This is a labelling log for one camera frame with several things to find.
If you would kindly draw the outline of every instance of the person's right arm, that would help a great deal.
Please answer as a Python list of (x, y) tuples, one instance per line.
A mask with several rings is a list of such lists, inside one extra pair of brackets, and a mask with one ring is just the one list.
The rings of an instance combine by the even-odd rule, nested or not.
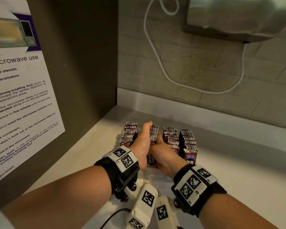
[[(188, 162), (179, 157), (160, 134), (150, 147), (160, 171), (172, 179)], [(276, 226), (229, 194), (213, 194), (203, 206), (199, 219), (205, 229), (277, 229)]]

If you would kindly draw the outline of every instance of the black cable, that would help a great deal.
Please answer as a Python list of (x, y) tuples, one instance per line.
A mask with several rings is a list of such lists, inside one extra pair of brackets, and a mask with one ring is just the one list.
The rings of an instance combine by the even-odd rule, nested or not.
[(129, 208), (123, 208), (123, 209), (117, 210), (116, 212), (114, 212), (114, 213), (106, 220), (106, 222), (103, 224), (103, 226), (101, 226), (100, 229), (103, 229), (104, 226), (106, 225), (106, 223), (108, 223), (109, 220), (111, 220), (111, 218), (112, 218), (113, 216), (115, 216), (117, 213), (119, 213), (119, 212), (121, 212), (121, 211), (131, 212), (131, 210), (130, 210)]

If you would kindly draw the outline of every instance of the tiled wall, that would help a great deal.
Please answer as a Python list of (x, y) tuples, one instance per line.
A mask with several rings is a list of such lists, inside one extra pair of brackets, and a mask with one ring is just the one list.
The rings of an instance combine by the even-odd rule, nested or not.
[[(286, 128), (286, 28), (263, 43), (248, 45), (245, 78), (225, 94), (204, 94), (169, 82), (143, 31), (150, 0), (119, 0), (118, 86)], [(243, 44), (183, 33), (180, 11), (166, 15), (153, 3), (147, 31), (168, 76), (180, 83), (221, 91), (239, 78)], [(164, 0), (171, 11), (174, 0)]]

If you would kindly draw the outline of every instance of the person's left hand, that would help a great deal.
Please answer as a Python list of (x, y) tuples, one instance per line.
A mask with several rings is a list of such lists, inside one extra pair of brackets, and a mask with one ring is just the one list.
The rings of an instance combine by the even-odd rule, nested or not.
[(145, 169), (147, 167), (146, 156), (150, 147), (149, 129), (152, 125), (153, 123), (151, 121), (145, 123), (142, 127), (141, 133), (138, 135), (133, 144), (129, 147), (129, 149), (131, 149), (136, 155), (141, 169)]

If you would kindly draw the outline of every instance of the microwave picture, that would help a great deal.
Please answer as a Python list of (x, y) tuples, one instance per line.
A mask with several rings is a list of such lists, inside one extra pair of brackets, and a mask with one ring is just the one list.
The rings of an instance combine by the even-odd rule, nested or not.
[(0, 48), (31, 46), (36, 41), (29, 21), (0, 18)]

